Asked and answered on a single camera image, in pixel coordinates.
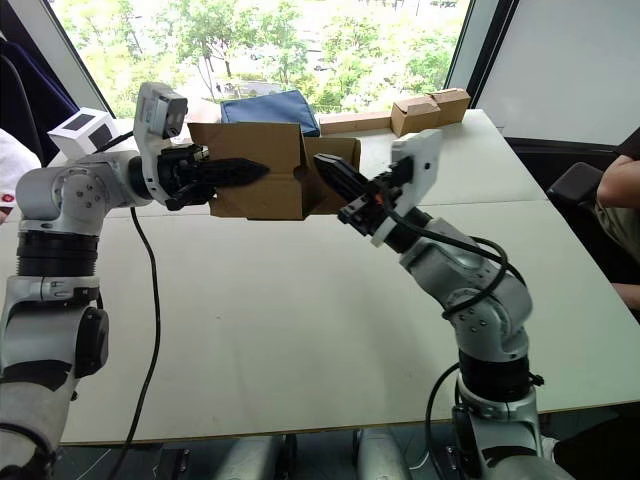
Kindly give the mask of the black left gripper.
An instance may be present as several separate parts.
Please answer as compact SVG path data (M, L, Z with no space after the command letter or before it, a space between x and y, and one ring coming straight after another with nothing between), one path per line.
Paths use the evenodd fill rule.
M270 172L268 166L246 158L208 159L208 148L197 144L161 151L157 171L159 184L168 195L165 206L169 211L206 204L216 188L250 185Z

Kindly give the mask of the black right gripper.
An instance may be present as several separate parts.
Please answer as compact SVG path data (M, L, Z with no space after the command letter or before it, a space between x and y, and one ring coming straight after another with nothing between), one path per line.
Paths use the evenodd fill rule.
M337 218L363 236L373 237L386 220L391 221L387 238L414 238L415 232L394 221L387 213L402 193L402 186L413 179L413 159L405 157L391 164L388 171L373 179L364 177L344 159L316 154L314 164L322 180L344 201Z

